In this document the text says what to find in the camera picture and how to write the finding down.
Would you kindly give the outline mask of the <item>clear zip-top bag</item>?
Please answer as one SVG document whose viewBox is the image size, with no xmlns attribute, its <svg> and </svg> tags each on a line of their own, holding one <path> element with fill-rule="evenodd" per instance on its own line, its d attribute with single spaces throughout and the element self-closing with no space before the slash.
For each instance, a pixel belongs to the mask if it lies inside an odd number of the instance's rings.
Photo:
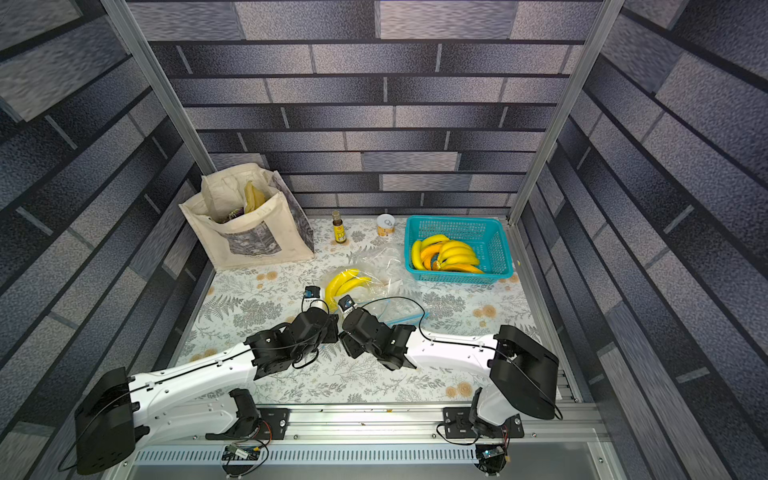
<svg viewBox="0 0 768 480">
<path fill-rule="evenodd" d="M 350 295 L 358 306 L 380 298 L 406 296 L 416 287 L 415 280 L 406 269 L 401 247 L 363 247 L 347 254 L 343 260 L 331 263 L 323 271 L 321 279 L 323 300 L 331 279 L 351 268 L 359 269 L 362 275 L 372 278 L 367 286 L 354 288 L 346 294 Z"/>
<path fill-rule="evenodd" d="M 377 309 L 377 316 L 387 326 L 417 326 L 420 321 L 427 320 L 430 313 L 411 299 L 389 298 L 381 302 Z"/>
</svg>

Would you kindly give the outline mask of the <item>banana bunch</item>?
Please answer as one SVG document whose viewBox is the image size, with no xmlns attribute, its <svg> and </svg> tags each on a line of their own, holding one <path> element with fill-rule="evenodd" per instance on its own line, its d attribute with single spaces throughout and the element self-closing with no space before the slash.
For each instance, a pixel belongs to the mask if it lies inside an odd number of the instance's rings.
<svg viewBox="0 0 768 480">
<path fill-rule="evenodd" d="M 442 269 L 459 264 L 478 266 L 480 260 L 470 245 L 457 240 L 448 241 L 438 253 L 437 266 Z"/>
<path fill-rule="evenodd" d="M 356 268 L 344 270 L 333 277 L 327 285 L 324 300 L 331 312 L 337 309 L 338 298 L 349 293 L 357 287 L 365 287 L 372 281 L 372 278 L 361 274 Z"/>
</svg>

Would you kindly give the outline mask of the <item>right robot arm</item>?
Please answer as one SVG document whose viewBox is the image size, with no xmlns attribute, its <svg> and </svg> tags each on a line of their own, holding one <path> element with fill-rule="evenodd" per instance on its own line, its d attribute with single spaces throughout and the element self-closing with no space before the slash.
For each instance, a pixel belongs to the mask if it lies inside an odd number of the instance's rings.
<svg viewBox="0 0 768 480">
<path fill-rule="evenodd" d="M 518 414 L 562 418 L 556 406 L 559 359 L 520 329 L 504 325 L 495 335 L 438 335 L 415 325 L 387 326 L 364 308 L 342 322 L 339 338 L 352 358 L 367 353 L 390 371 L 444 368 L 489 379 L 472 394 L 465 422 L 477 437 L 499 437 Z"/>
</svg>

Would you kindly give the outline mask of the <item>yellow banana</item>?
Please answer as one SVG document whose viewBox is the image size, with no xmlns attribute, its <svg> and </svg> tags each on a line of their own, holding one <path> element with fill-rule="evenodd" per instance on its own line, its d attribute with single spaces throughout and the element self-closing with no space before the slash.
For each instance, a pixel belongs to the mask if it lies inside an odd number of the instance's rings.
<svg viewBox="0 0 768 480">
<path fill-rule="evenodd" d="M 425 267 L 423 265 L 423 261 L 421 259 L 421 252 L 422 252 L 422 241 L 421 240 L 416 240 L 412 244 L 411 251 L 410 251 L 411 263 L 412 263 L 413 267 L 416 270 L 424 270 L 425 269 Z"/>
<path fill-rule="evenodd" d="M 425 249 L 427 249 L 428 247 L 430 247 L 432 245 L 435 245 L 435 244 L 438 244 L 438 243 L 447 242 L 447 241 L 449 241 L 449 238 L 446 235 L 436 234 L 436 235 L 432 235 L 432 236 L 430 236 L 428 238 L 425 238 L 422 241 L 422 243 L 421 243 L 421 247 L 422 247 L 423 250 L 425 250 Z"/>
</svg>

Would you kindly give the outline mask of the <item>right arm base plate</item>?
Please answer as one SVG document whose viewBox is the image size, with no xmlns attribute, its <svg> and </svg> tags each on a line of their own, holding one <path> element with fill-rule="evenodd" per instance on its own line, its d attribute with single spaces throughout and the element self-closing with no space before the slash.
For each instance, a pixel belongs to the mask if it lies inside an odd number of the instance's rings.
<svg viewBox="0 0 768 480">
<path fill-rule="evenodd" d="M 472 419 L 469 407 L 445 407 L 439 432 L 448 440 L 465 441 L 479 439 L 518 439 L 525 436 L 522 420 L 514 415 L 502 426 L 494 426 L 479 419 Z"/>
</svg>

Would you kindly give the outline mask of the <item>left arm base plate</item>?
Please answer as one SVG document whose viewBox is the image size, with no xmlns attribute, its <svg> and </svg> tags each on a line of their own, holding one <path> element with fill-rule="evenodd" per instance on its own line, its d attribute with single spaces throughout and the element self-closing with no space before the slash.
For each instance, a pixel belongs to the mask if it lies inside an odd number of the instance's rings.
<svg viewBox="0 0 768 480">
<path fill-rule="evenodd" d="M 283 440 L 290 413 L 291 411 L 286 408 L 259 409 L 253 419 L 238 419 L 224 433 L 206 433 L 205 439 L 209 441 L 246 440 L 246 435 L 250 434 L 249 439 L 258 439 L 264 442 L 267 440 Z"/>
</svg>

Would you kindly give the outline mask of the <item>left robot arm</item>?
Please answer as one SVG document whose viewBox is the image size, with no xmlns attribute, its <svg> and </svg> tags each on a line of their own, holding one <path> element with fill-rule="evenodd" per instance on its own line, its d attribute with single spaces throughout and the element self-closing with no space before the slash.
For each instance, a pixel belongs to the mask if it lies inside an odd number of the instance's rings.
<svg viewBox="0 0 768 480">
<path fill-rule="evenodd" d="M 75 410 L 73 467 L 80 475 L 101 473 L 137 449 L 197 433 L 243 439 L 259 422 L 250 386 L 337 339 L 337 315 L 311 307 L 202 360 L 136 375 L 110 370 Z"/>
</svg>

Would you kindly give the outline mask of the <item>single orange banana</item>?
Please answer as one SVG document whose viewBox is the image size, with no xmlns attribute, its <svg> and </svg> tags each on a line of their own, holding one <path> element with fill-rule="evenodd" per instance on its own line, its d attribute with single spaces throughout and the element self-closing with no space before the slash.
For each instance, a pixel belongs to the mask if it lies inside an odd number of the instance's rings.
<svg viewBox="0 0 768 480">
<path fill-rule="evenodd" d="M 438 242 L 422 249 L 420 253 L 420 259 L 422 261 L 422 265 L 426 270 L 432 269 L 432 264 L 435 258 L 438 256 L 442 246 L 443 246 L 443 243 Z"/>
</svg>

